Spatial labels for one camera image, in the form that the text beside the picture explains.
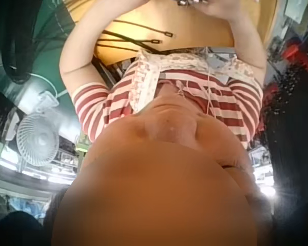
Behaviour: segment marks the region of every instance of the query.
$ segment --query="fan grille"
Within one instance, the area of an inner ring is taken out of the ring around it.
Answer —
[[[23,159],[33,166],[44,166],[54,160],[59,148],[59,135],[43,114],[25,117],[17,130],[17,147]]]

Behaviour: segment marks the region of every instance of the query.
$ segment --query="striped sleeve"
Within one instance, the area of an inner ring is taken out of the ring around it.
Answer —
[[[252,82],[245,82],[230,78],[227,85],[231,89],[242,112],[244,125],[247,129],[247,139],[252,139],[259,124],[263,98],[262,89],[254,80]]]
[[[103,115],[103,108],[109,90],[101,83],[88,83],[79,87],[72,95],[76,114],[79,117],[84,133],[94,141],[94,131]]]

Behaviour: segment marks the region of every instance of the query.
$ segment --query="woman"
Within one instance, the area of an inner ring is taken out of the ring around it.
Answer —
[[[200,56],[140,52],[109,91],[91,64],[98,36],[148,1],[96,1],[64,45],[61,76],[93,145],[64,196],[54,242],[267,241],[271,211],[245,150],[258,124],[266,69],[256,28],[239,0],[196,4],[229,21],[238,59],[213,69]]]

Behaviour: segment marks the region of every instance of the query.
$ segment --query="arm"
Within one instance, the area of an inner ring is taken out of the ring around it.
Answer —
[[[266,54],[256,27],[242,10],[241,1],[210,0],[209,4],[195,4],[195,8],[229,22],[238,58],[252,67],[255,79],[262,85],[266,74]]]
[[[149,0],[97,0],[82,17],[63,47],[60,72],[67,91],[72,95],[79,87],[92,82],[105,82],[91,64],[99,35],[108,24]]]
[[[266,53],[257,29],[246,13],[229,21],[229,24],[238,58],[252,66],[254,76],[262,86],[266,74]]]

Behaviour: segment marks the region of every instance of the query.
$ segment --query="wooden surface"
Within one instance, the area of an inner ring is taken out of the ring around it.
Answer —
[[[86,3],[77,7],[82,1]],[[249,13],[256,25],[261,39],[266,43],[271,34],[275,10],[278,0],[242,0],[244,9]],[[78,21],[93,0],[81,0],[68,7],[74,21]],[[173,33],[173,38],[164,34],[150,31],[141,27],[111,23],[106,30],[116,32],[133,39],[159,39],[162,44],[149,44],[153,48],[163,51],[191,47],[232,47],[233,36],[226,21],[206,16],[193,8],[178,7],[173,0],[151,0],[139,9],[131,11],[119,18],[120,20],[138,23],[161,31]],[[102,35],[101,38],[114,38]],[[139,49],[131,43],[101,42],[104,45]],[[135,57],[136,53],[126,50],[98,47],[97,56],[110,65],[121,60]]]

